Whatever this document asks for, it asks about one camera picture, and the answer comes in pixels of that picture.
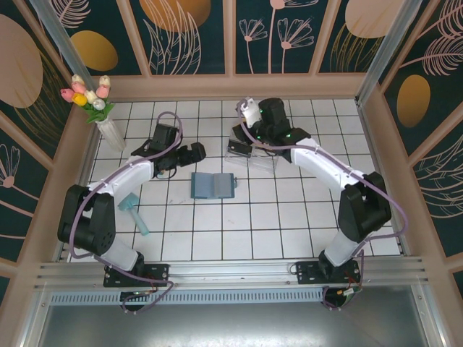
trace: leaf pattern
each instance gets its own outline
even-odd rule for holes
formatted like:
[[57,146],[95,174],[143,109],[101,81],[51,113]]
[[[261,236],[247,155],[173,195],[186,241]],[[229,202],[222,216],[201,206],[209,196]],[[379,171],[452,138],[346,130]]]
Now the leaf pattern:
[[79,27],[91,11],[88,0],[51,0],[51,5],[61,25],[69,29]]

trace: floral wall pattern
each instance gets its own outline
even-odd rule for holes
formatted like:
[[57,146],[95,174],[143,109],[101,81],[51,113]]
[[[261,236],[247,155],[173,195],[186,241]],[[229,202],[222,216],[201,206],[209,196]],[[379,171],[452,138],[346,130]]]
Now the floral wall pattern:
[[463,1],[441,1],[384,95],[408,154],[463,101]]
[[50,0],[50,5],[91,75],[140,74],[114,0]]
[[221,0],[130,0],[151,74],[224,74]]
[[403,0],[342,0],[319,72],[366,72]]
[[72,107],[59,96],[67,83],[12,1],[0,3],[0,31],[0,113],[53,158]]
[[236,73],[306,73],[327,1],[237,0]]
[[463,121],[414,167],[447,257],[463,252]]
[[0,130],[0,258],[17,261],[48,170]]

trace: glass vase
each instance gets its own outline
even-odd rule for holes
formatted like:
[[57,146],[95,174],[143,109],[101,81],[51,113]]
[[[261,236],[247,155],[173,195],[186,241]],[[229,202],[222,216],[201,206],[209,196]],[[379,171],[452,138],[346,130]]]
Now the glass vase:
[[104,121],[96,121],[96,126],[111,149],[117,152],[121,152],[125,149],[124,138],[121,136],[119,129],[117,129],[112,119],[106,118]]

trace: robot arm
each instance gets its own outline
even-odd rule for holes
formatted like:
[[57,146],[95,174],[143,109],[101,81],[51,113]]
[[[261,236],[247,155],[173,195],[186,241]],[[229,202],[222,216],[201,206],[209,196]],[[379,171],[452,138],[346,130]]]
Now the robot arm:
[[[339,231],[319,255],[319,267],[326,278],[330,278],[351,260],[369,233],[379,230],[391,219],[389,203],[351,176],[352,173],[385,192],[383,178],[376,172],[364,175],[357,170],[351,173],[342,170],[345,164],[329,155],[307,132],[291,127],[281,99],[265,99],[257,105],[253,99],[247,98],[247,105],[240,108],[246,119],[246,127],[254,138],[274,147],[275,154],[314,174],[333,194],[340,196]],[[241,125],[234,127],[233,131],[239,140],[252,144]],[[312,147],[315,151],[300,146]]]

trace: yellow tulip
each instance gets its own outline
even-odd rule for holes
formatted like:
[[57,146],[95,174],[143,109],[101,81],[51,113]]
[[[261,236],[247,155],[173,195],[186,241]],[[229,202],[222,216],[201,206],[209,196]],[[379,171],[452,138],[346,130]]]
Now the yellow tulip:
[[74,101],[74,103],[76,103],[79,106],[85,106],[85,104],[87,103],[87,98],[83,94],[75,93],[72,96],[72,101]]

